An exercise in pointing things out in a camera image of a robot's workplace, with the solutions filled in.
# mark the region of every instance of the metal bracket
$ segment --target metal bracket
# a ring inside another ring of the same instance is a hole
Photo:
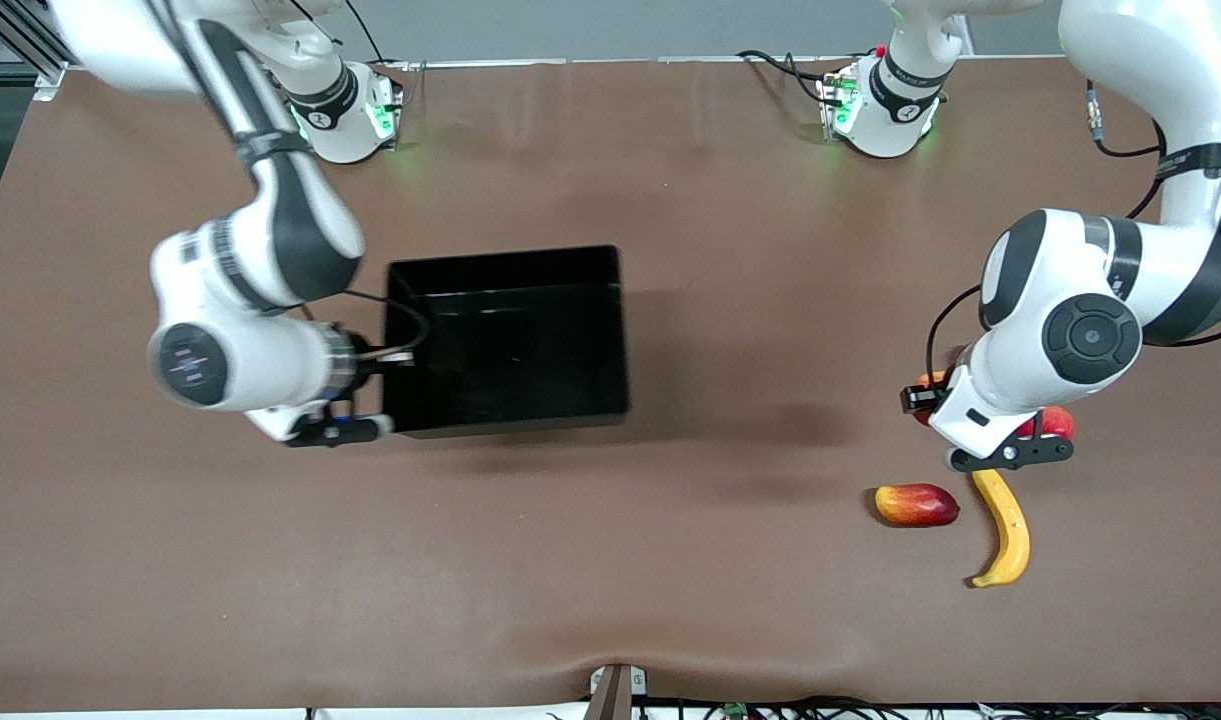
[[[592,682],[589,683],[589,694],[596,694],[597,685],[601,685],[601,676],[604,675],[606,670],[609,670],[610,665],[602,665],[592,674]],[[646,671],[641,668],[629,666],[629,679],[632,681],[632,694],[643,696],[650,694],[646,692]]]
[[[54,78],[54,82],[46,79],[45,76],[37,76],[37,82],[33,87],[37,92],[33,94],[33,100],[38,103],[49,103],[59,94],[59,85],[62,85],[63,77],[67,74],[68,63],[60,63],[59,76]]]

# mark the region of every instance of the brown table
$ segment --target brown table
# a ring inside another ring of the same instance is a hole
[[[355,287],[614,243],[632,416],[315,452],[176,406],[145,366],[149,251],[250,187],[201,106],[71,74],[0,190],[0,710],[569,700],[602,661],[746,700],[1221,700],[1221,343],[1145,351],[1073,406],[1073,461],[1012,475],[1034,556],[1009,588],[962,583],[991,520],[897,410],[1009,223],[1148,184],[1094,151],[1067,63],[962,63],[890,161],[739,63],[403,79],[400,150],[327,168],[368,232]],[[379,331],[364,300],[314,310]],[[895,482],[962,516],[883,527],[864,492]]]

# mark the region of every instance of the yellow banana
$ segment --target yellow banana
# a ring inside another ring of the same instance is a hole
[[[993,566],[977,578],[972,578],[976,588],[990,588],[994,585],[1011,585],[1027,569],[1027,556],[1031,554],[1031,542],[1027,537],[1027,520],[1018,509],[1018,502],[996,470],[976,470],[969,475],[976,481],[980,495],[998,521],[1000,547]]]

